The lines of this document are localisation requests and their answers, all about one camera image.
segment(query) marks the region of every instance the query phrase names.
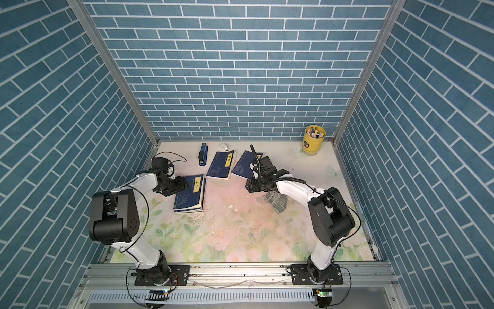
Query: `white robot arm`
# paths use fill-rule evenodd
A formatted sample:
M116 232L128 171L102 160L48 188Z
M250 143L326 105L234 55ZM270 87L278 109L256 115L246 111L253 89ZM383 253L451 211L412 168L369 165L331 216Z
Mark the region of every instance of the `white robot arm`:
M318 241L309 257L307 270L314 282L322 283L328 278L334 254L341 241L346 239L355 226L353 217L335 188L312 187L305 181L293 178L285 170L277 171L269 157L254 156L251 164L254 177L247 179L250 192L276 191L306 204ZM127 184L110 191L93 195L89 236L93 240L111 245L135 261L137 277L144 285L162 285L169 277L169 267L164 254L153 248L144 236L145 226L138 233L140 219L137 205L147 204L144 195L151 189L169 196L185 189L182 177L173 177L169 161L154 158L149 171L141 172Z
M175 167L166 158L153 158L151 168L142 171L128 183L110 191L96 192L91 201L89 236L111 245L134 261L140 285L163 285L169 278L169 267L163 252L153 248L139 233L139 208L149 205L145 194L153 190L170 196L187 187L185 178L174 176Z
M249 193L276 191L306 204L312 228L318 238L314 252L307 261L310 278L317 283L328 279L329 269L339 244L345 240L355 221L340 192L335 188L322 189L294 178L285 170L276 170L269 157L254 156L251 163L254 177L247 179Z

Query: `brick wallpaper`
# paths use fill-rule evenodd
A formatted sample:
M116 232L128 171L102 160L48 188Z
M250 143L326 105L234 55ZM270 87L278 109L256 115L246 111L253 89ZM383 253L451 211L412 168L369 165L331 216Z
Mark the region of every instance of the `brick wallpaper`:
M332 136L391 0L165 2L84 1L158 137L218 140Z
M493 16L408 0L340 145L410 308L494 308Z
M151 145L65 0L0 1L0 119L0 308L66 306L90 197Z

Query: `yellow pencil cup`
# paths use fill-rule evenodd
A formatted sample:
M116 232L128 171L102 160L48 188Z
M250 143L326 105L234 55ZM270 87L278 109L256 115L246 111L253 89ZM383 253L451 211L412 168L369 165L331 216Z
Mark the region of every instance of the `yellow pencil cup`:
M307 131L312 132L312 128L314 128L314 131L317 130L317 132L323 133L324 136L321 138L311 137L307 133ZM302 141L302 152L309 156L315 155L319 151L319 149L321 149L321 144L323 143L325 137L326 130L324 130L322 127L318 125L308 126L305 129L304 140Z

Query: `mounting plate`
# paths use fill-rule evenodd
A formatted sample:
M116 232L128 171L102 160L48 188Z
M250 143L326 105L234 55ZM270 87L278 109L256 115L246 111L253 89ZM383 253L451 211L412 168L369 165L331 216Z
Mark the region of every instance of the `mounting plate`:
M190 265L168 265L171 269L170 275L172 273L175 273L177 277L175 278L174 275L171 275L171 287L173 288L175 286L175 283L177 286L186 286L187 285L187 279L189 279L189 271L190 271ZM147 283L146 280L141 280L139 277L135 279L134 282L135 286L150 286L149 283Z
M341 270L338 264L333 264L334 267L331 267L329 270L329 281L331 285L334 284L343 284L343 277L341 276ZM293 285L307 285L307 284L316 284L309 277L309 273L307 272L307 265L305 264L292 264L288 268L291 268L291 282Z

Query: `book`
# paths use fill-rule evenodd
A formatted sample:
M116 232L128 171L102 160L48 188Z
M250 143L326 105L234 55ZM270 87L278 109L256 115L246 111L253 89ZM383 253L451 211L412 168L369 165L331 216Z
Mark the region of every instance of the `book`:
M218 151L211 162L211 166L206 174L209 178L228 180L235 161L235 151Z
M263 155L263 152L257 152L257 156L260 159ZM244 151L242 156L240 157L237 164L233 167L232 174L240 176L242 178L251 178L254 177L254 172L250 168L250 164L254 160L254 155L250 151Z
M175 196L173 211L176 213L194 213L203 210L204 192L206 190L206 178L204 174L185 176L187 189L180 191Z

